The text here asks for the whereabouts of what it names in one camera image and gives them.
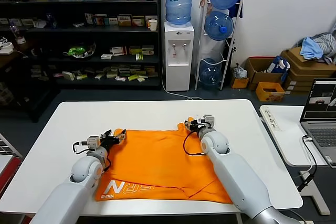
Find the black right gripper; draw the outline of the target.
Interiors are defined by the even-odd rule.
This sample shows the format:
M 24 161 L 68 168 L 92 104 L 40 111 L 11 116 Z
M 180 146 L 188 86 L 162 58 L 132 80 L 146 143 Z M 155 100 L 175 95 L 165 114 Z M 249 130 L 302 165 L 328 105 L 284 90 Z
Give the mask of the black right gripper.
M 204 127 L 207 128 L 207 122 L 205 122 L 204 119 L 192 120 L 192 121 L 185 120 L 184 124 L 185 124 L 184 127 L 187 130 L 191 130 L 192 132 L 199 132 L 201 128 Z

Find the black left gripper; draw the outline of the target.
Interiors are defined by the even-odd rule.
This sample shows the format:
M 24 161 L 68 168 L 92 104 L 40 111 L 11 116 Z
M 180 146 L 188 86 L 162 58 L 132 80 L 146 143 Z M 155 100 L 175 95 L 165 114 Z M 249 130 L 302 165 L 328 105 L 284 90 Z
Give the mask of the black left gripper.
M 110 150 L 115 144 L 120 144 L 126 138 L 126 132 L 121 132 L 118 135 L 110 136 L 112 130 L 107 130 L 101 134 L 100 146 L 105 148 L 107 151 Z

